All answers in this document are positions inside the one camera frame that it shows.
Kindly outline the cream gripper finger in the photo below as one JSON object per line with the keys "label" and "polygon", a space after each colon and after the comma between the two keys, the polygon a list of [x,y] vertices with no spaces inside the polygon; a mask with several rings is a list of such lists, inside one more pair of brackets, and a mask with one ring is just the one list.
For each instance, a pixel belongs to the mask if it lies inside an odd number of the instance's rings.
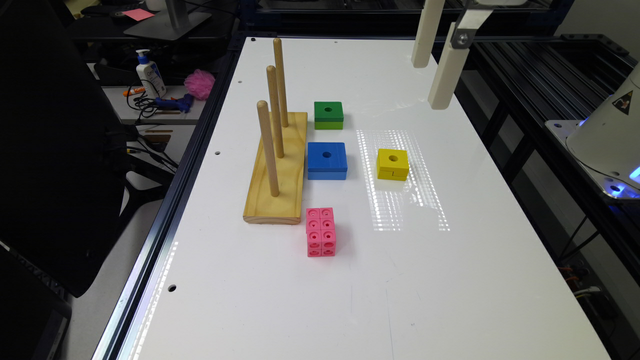
{"label": "cream gripper finger", "polygon": [[433,110],[448,108],[469,54],[468,48],[453,47],[454,29],[452,23],[429,92],[428,101]]}
{"label": "cream gripper finger", "polygon": [[426,68],[429,64],[444,3],[444,0],[424,2],[411,56],[414,68]]}

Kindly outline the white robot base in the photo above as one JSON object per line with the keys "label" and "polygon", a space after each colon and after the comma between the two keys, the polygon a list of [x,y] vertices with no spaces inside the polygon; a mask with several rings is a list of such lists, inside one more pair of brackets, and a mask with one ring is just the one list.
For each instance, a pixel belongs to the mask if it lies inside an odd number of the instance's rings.
{"label": "white robot base", "polygon": [[545,126],[604,195],[639,198],[639,69],[583,120]]}

